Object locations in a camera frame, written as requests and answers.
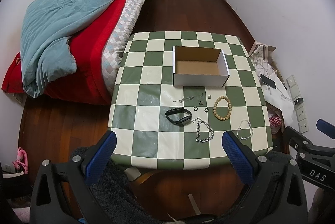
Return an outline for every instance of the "beaded bracelet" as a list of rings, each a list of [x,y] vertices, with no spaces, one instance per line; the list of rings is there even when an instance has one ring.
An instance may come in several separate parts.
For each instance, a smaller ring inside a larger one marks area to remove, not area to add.
[[[216,112],[217,104],[218,104],[222,99],[225,99],[225,100],[227,101],[227,103],[228,103],[228,114],[227,114],[226,117],[221,117],[221,116],[219,116],[219,115],[217,114],[217,112]],[[214,116],[215,116],[218,120],[221,120],[221,121],[225,121],[225,120],[228,120],[228,119],[229,119],[230,115],[232,114],[232,104],[231,104],[231,102],[230,102],[230,100],[229,100],[228,97],[226,97],[226,96],[220,96],[220,97],[215,101],[215,103],[214,103],[214,107],[213,107],[213,114],[214,114]]]

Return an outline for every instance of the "silver chain bracelet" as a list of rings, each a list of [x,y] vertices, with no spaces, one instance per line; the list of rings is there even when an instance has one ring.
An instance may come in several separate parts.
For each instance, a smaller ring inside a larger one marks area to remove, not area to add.
[[[238,126],[238,129],[237,129],[237,138],[238,138],[238,132],[240,131],[241,125],[242,125],[243,122],[247,122],[249,124],[249,128],[251,129],[251,134],[248,137],[240,137],[240,140],[248,140],[254,134],[254,130],[252,129],[251,123],[248,120],[242,120],[241,121],[241,123],[240,123],[240,125]]]
[[[205,142],[208,142],[208,141],[212,140],[212,139],[214,138],[214,130],[211,128],[211,126],[210,126],[206,121],[202,121],[202,120],[200,119],[200,117],[197,118],[197,119],[191,120],[191,121],[192,121],[192,123],[194,124],[194,121],[196,121],[196,120],[199,120],[198,123],[197,123],[197,138],[196,138],[196,141],[197,141],[198,143],[205,143]],[[210,136],[210,137],[208,137],[208,138],[206,138],[206,139],[202,139],[202,140],[200,140],[200,124],[201,124],[201,123],[205,124],[206,127],[209,129],[209,131],[210,131],[210,133],[211,133],[211,136]]]

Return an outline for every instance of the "smartphone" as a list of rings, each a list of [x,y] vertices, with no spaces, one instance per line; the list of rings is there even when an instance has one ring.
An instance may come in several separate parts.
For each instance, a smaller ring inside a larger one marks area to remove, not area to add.
[[[274,81],[262,74],[261,74],[261,81],[262,81],[262,85],[268,85],[276,89],[276,84],[274,83]]]

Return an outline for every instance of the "pink plush toy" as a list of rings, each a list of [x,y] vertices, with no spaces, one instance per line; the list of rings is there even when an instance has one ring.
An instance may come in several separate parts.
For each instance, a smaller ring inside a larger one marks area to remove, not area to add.
[[[22,167],[24,169],[24,173],[28,174],[28,155],[27,152],[22,148],[19,148],[17,151],[16,161],[13,162],[15,169],[20,170]]]

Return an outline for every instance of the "bed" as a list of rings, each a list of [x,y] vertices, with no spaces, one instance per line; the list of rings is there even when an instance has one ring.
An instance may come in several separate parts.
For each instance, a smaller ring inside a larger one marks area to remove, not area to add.
[[[70,40],[77,71],[50,82],[44,93],[53,98],[109,105],[123,50],[145,0],[115,0],[101,16]],[[9,67],[2,90],[24,93],[21,56]]]

